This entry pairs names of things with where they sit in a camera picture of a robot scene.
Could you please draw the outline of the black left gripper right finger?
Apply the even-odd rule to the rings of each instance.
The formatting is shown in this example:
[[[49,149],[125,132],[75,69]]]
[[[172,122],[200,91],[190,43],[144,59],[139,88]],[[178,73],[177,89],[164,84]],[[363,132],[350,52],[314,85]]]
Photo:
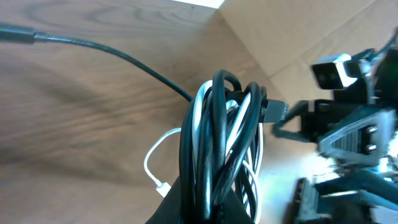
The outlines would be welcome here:
[[[231,189],[222,206],[217,217],[219,224],[254,224],[253,220],[246,213],[244,207],[238,200],[236,194]]]

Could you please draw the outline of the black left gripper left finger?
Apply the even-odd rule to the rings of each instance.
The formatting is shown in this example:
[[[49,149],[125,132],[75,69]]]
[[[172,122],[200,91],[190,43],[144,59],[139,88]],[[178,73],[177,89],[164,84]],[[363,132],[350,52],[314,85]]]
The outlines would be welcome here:
[[[181,212],[180,178],[171,186],[170,191],[160,203],[158,209],[146,221],[146,224],[185,224]]]

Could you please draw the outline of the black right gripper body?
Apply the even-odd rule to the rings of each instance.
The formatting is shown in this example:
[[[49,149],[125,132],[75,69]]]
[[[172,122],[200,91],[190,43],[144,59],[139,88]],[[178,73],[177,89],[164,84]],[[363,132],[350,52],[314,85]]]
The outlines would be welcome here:
[[[300,113],[300,140],[318,144],[318,138],[331,130],[335,124],[357,109],[394,109],[386,105],[360,105],[340,103],[331,100],[315,100],[313,111],[308,110],[306,103]]]

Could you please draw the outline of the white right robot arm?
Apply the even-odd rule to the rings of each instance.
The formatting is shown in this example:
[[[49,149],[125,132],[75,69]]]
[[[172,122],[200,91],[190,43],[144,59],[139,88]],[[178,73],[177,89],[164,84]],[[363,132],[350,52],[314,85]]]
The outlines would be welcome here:
[[[380,50],[326,56],[311,69],[333,99],[299,101],[274,136],[315,143],[342,167],[377,166],[397,129],[397,34]]]

